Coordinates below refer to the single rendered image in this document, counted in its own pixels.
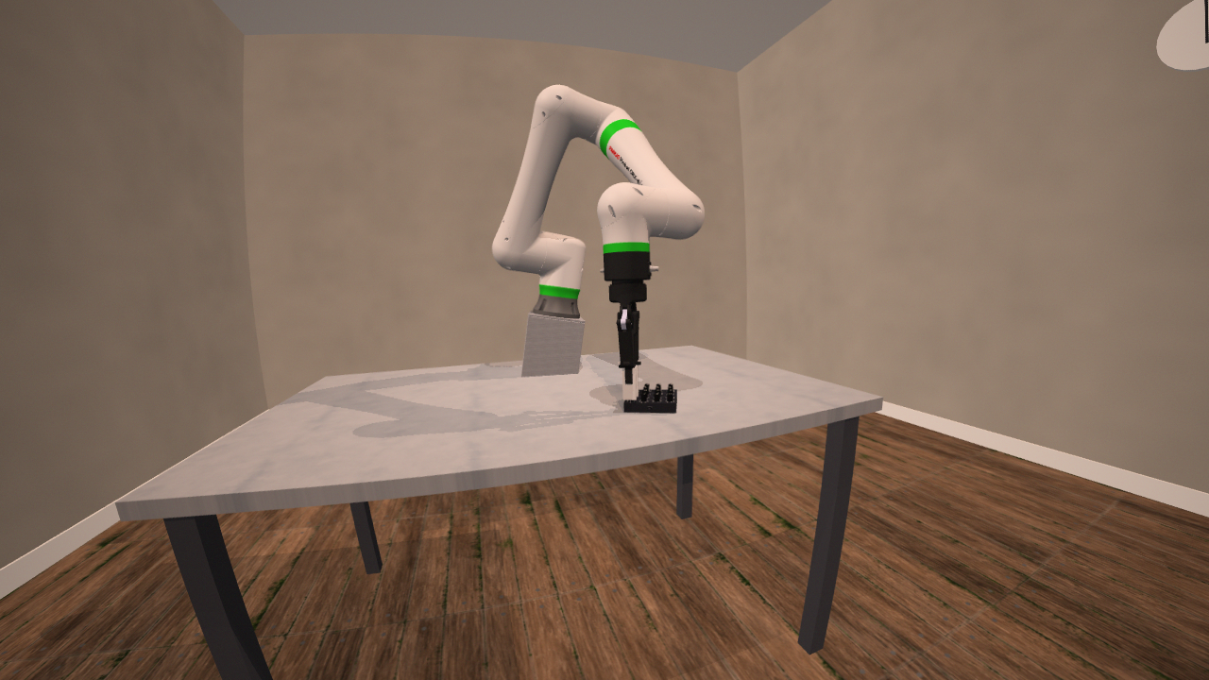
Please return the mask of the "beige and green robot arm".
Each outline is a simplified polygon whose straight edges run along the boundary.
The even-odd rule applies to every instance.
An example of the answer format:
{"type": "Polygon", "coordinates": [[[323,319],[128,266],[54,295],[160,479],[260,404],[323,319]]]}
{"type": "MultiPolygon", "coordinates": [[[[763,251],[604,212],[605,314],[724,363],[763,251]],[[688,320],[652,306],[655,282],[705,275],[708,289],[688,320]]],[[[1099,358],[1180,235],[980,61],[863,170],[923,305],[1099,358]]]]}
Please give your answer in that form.
{"type": "Polygon", "coordinates": [[[604,282],[650,280],[650,272],[659,271],[659,266],[650,266],[650,237],[690,238],[701,227],[705,211],[701,198],[656,156],[629,113],[563,85],[540,91],[517,185],[492,253],[501,267],[540,276],[533,315],[578,319],[586,244],[540,231],[553,181],[574,138],[597,144],[629,179],[617,181],[598,198],[604,282]]]}

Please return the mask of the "black square panel with knobs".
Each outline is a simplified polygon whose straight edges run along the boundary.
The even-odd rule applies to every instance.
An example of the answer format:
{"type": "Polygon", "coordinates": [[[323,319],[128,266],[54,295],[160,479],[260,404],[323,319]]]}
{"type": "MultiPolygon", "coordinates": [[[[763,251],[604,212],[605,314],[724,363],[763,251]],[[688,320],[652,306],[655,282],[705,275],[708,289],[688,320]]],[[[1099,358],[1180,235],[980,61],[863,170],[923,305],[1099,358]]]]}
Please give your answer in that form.
{"type": "Polygon", "coordinates": [[[676,413],[676,404],[677,390],[673,390],[673,384],[669,384],[669,390],[661,390],[661,384],[656,384],[656,390],[650,390],[650,384],[644,384],[638,400],[623,400],[623,413],[676,413]]]}

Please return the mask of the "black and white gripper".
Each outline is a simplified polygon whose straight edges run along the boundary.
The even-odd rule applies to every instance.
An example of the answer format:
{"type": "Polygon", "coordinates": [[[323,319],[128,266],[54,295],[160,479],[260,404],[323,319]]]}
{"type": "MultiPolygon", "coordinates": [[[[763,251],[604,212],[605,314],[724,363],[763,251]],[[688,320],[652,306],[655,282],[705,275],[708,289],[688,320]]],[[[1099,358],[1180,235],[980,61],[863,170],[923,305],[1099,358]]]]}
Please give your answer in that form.
{"type": "Polygon", "coordinates": [[[636,302],[647,298],[646,283],[611,284],[609,301],[621,305],[617,313],[619,346],[621,346],[621,396],[624,400],[638,400],[640,374],[640,311],[636,302]],[[631,329],[632,328],[632,329],[631,329]]]}

